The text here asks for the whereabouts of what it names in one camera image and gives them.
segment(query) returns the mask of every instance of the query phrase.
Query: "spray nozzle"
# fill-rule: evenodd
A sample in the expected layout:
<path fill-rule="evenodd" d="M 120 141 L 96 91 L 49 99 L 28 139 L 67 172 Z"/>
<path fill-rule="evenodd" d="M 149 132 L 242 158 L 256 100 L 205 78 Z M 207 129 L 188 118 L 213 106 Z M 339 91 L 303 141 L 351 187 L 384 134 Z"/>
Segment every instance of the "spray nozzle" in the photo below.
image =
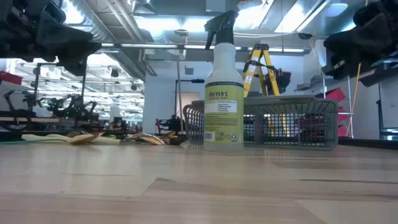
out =
<path fill-rule="evenodd" d="M 216 45 L 220 43 L 234 44 L 234 24 L 238 17 L 235 11 L 228 11 L 207 21 L 205 30 L 208 32 L 206 50 L 210 49 L 214 35 L 216 35 Z"/>

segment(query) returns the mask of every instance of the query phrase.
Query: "spray bottle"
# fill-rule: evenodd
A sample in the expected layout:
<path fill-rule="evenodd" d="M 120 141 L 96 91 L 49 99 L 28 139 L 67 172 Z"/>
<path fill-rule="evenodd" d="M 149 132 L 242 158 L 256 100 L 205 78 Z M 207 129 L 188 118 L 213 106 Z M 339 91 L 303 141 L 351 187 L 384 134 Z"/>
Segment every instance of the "spray bottle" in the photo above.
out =
<path fill-rule="evenodd" d="M 214 69 L 205 82 L 205 147 L 243 149 L 243 78 L 236 71 L 233 26 L 239 14 L 228 11 L 208 21 L 206 49 L 214 35 Z"/>

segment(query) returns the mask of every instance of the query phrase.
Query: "bottle label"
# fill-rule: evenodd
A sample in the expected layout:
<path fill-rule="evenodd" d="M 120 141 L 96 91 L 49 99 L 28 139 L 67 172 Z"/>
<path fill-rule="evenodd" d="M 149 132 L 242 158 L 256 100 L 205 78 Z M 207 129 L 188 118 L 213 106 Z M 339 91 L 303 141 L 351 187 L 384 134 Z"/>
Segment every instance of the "bottle label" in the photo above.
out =
<path fill-rule="evenodd" d="M 205 92 L 205 142 L 242 144 L 243 84 L 208 83 Z"/>

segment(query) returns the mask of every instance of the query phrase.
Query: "desk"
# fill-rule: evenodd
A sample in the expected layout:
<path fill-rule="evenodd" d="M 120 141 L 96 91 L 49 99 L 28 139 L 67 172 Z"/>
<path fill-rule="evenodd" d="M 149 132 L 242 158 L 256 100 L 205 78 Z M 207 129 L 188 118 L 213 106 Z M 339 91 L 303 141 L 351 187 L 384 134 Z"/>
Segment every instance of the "desk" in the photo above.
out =
<path fill-rule="evenodd" d="M 0 146 L 1 223 L 397 223 L 398 152 Z"/>

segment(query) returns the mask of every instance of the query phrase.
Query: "gray wire basket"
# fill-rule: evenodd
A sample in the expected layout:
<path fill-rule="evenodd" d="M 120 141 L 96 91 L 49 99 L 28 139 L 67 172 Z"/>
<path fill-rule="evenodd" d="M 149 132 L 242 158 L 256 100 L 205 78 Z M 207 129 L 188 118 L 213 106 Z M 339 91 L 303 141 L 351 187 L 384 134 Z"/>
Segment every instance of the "gray wire basket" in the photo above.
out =
<path fill-rule="evenodd" d="M 188 140 L 203 144 L 204 102 L 183 109 Z M 338 143 L 338 104 L 313 96 L 269 96 L 244 101 L 245 146 L 332 150 Z"/>

